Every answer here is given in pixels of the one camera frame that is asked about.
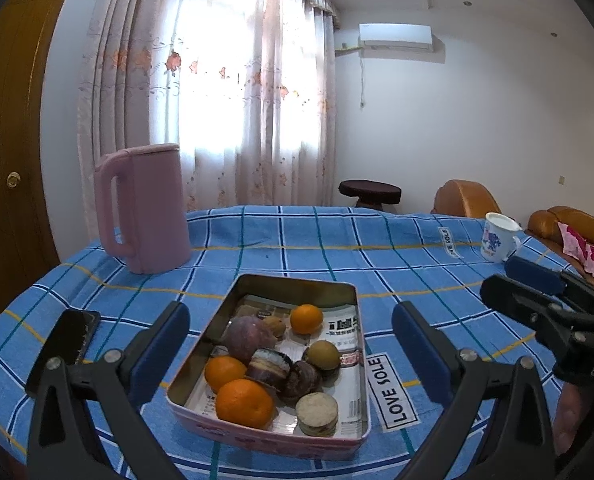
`pink tray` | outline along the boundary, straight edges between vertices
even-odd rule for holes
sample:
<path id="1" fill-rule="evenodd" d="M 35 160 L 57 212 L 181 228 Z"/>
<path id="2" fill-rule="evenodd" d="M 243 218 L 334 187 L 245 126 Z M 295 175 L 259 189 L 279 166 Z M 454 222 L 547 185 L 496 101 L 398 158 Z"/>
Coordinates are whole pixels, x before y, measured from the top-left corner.
<path id="1" fill-rule="evenodd" d="M 359 438 L 321 438 L 312 436 L 273 433 L 254 430 L 238 424 L 211 418 L 189 410 L 184 406 L 197 380 L 201 377 L 215 342 L 221 338 L 228 321 L 233 316 L 238 302 L 247 294 L 282 303 L 316 304 L 322 309 L 344 304 L 357 305 L 356 289 L 347 283 L 318 282 L 244 274 L 233 284 L 221 306 L 212 317 L 188 357 L 179 368 L 166 392 L 168 405 L 179 423 L 188 431 L 231 446 L 262 451 L 296 458 L 320 460 L 348 460 L 359 449 L 370 433 L 370 407 L 366 392 L 365 351 L 363 349 L 363 325 L 359 309 L 359 366 L 362 367 L 361 402 L 362 436 Z"/>

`pink pitcher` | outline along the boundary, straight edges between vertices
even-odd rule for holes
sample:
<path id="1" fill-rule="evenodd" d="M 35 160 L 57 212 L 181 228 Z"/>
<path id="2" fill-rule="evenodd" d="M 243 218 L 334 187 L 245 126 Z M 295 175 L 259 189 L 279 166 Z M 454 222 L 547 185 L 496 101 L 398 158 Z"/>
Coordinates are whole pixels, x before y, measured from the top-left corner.
<path id="1" fill-rule="evenodd" d="M 117 178 L 119 227 L 114 236 L 110 183 Z M 154 144 L 104 155 L 94 168 L 101 244 L 137 274 L 165 272 L 190 259 L 177 144 Z"/>

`tablecloth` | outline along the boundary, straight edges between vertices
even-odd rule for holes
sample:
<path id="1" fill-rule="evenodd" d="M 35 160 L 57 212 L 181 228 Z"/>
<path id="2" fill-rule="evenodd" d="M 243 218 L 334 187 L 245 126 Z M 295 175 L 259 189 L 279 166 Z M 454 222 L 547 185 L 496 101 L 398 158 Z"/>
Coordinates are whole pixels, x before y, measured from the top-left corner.
<path id="1" fill-rule="evenodd" d="M 392 334 L 390 314 L 411 300 L 458 348 L 515 362 L 534 359 L 554 407 L 561 384 L 552 354 L 522 325 L 492 312 L 478 291 L 487 276 L 503 272 L 479 253 L 483 221 L 439 215 L 397 216 L 360 208 L 238 206 L 188 213 L 192 257 L 155 275 L 128 271 L 93 243 L 22 293 L 0 315 L 0 444 L 26 460 L 33 401 L 24 381 L 45 337 L 68 308 L 97 310 L 102 321 L 86 357 L 124 348 L 171 300 L 190 309 L 186 341 L 153 401 L 141 414 L 188 478 L 394 478 L 414 453 L 441 409 L 420 386 Z M 534 238 L 522 235 L 520 256 L 553 269 L 567 263 Z M 371 399 L 372 433 L 352 460 L 298 460 L 247 452 L 188 433 L 166 405 L 165 387 L 210 320 L 234 279 L 243 273 L 352 283 L 358 290 L 368 354 L 387 354 L 418 421 L 390 431 Z M 97 403 L 90 403 L 97 432 L 116 470 L 133 478 Z M 451 475 L 467 466 L 490 416 L 480 407 Z"/>

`white cup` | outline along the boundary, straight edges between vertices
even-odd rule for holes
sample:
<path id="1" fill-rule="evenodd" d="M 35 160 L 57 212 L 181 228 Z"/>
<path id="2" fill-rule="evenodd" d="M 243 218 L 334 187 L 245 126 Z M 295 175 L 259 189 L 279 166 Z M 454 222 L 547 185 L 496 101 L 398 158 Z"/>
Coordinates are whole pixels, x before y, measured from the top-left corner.
<path id="1" fill-rule="evenodd" d="M 499 213 L 488 213 L 484 235 L 481 238 L 481 255 L 489 262 L 500 264 L 522 243 L 516 233 L 522 230 L 512 218 Z"/>

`blue gripper pad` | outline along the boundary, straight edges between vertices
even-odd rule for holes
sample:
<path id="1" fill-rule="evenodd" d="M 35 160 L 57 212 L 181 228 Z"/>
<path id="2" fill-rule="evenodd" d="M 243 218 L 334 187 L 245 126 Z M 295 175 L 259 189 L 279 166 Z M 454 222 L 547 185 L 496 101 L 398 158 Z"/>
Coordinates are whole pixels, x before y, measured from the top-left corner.
<path id="1" fill-rule="evenodd" d="M 461 378 L 457 349 L 410 301 L 392 311 L 392 330 L 429 399 L 447 407 Z"/>
<path id="2" fill-rule="evenodd" d="M 547 269 L 519 256 L 511 256 L 506 261 L 506 275 L 508 278 L 531 286 L 549 296 L 563 293 L 565 283 L 556 270 Z"/>
<path id="3" fill-rule="evenodd" d="M 171 301 L 155 323 L 139 332 L 129 343 L 119 377 L 133 406 L 152 400 L 189 328 L 188 307 Z"/>

